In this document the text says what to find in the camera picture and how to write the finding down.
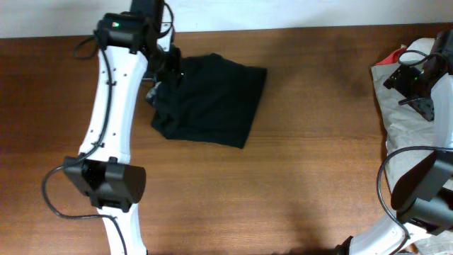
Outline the black shorts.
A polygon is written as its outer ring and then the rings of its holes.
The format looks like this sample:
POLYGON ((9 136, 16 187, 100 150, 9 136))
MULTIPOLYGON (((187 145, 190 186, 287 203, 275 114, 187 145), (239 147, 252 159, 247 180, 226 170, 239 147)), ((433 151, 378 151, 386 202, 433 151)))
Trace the black shorts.
POLYGON ((146 95, 155 114, 151 126, 167 140, 211 142, 244 148, 267 78, 212 53, 186 57, 179 72, 158 76, 146 95))

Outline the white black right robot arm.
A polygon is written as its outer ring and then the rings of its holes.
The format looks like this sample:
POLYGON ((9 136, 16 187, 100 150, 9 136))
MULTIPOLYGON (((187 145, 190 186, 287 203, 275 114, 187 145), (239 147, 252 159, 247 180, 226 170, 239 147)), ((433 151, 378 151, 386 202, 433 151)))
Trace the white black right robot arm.
POLYGON ((416 40, 372 76, 387 131, 377 173, 385 214, 333 254, 400 254, 452 231, 452 31, 416 40))

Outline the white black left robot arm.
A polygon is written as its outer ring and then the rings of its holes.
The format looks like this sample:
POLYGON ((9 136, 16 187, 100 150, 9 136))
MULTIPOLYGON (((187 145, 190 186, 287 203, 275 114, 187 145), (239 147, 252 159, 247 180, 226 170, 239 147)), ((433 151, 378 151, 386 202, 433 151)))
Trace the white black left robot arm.
POLYGON ((130 163, 134 110, 143 79, 178 69, 173 22, 165 1, 133 1, 107 13, 93 32, 99 73, 91 120, 64 174, 103 220, 111 254, 147 254, 139 225, 146 171, 130 163))

